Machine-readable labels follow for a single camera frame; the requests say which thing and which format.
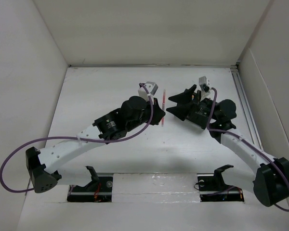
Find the pink red pen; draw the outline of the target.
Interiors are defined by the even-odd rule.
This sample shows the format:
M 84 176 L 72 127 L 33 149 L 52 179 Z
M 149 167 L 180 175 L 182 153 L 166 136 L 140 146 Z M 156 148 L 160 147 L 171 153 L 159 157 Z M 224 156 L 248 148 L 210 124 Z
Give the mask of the pink red pen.
M 166 89 L 163 90 L 163 97 L 162 97 L 162 110 L 163 112 L 165 112 L 165 102 L 166 102 Z M 164 126 L 164 119 L 165 116 L 163 116 L 162 120 L 161 120 L 161 126 Z

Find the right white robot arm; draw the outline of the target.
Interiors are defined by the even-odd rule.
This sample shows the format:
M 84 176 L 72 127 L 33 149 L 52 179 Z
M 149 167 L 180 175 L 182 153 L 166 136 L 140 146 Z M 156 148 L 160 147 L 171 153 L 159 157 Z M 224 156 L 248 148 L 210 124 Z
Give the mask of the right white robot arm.
M 217 95 L 209 99 L 211 91 L 217 92 L 206 84 L 200 90 L 193 85 L 180 94 L 170 96 L 169 101 L 176 106 L 166 110 L 182 121 L 189 120 L 207 129 L 213 139 L 234 152 L 253 171 L 251 179 L 242 174 L 229 177 L 223 172 L 232 166 L 223 166 L 215 170 L 218 175 L 213 177 L 214 186 L 223 190 L 237 180 L 242 183 L 242 188 L 254 193 L 262 205 L 274 205 L 289 212 L 289 160 L 276 158 L 244 138 L 232 123 L 232 119 L 236 118 L 236 104 L 230 99 L 218 102 Z

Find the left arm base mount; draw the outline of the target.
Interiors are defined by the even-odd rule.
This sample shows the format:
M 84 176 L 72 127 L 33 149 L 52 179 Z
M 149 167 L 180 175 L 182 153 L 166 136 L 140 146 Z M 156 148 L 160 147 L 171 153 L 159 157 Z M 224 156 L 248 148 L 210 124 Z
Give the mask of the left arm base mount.
M 72 203 L 112 202 L 113 175 L 99 175 L 99 182 L 92 181 L 84 187 L 70 185 L 67 201 Z

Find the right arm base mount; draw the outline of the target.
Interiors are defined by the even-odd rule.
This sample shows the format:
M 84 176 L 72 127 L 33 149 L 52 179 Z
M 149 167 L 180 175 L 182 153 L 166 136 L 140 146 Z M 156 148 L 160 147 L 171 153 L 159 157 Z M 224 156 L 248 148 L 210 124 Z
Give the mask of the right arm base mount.
M 245 202 L 241 188 L 219 185 L 213 174 L 198 174 L 194 189 L 199 192 L 200 202 Z

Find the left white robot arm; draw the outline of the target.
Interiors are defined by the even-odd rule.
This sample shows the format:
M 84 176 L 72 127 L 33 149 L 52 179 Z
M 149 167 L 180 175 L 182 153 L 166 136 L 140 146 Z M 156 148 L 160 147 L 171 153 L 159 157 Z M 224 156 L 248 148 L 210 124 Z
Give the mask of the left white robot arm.
M 165 112 L 157 99 L 147 102 L 132 96 L 115 109 L 94 121 L 76 137 L 62 138 L 49 148 L 26 150 L 28 169 L 35 193 L 44 193 L 56 185 L 77 185 L 92 191 L 97 187 L 98 176 L 90 163 L 72 168 L 67 163 L 76 157 L 105 144 L 125 141 L 128 132 L 142 124 L 158 125 Z

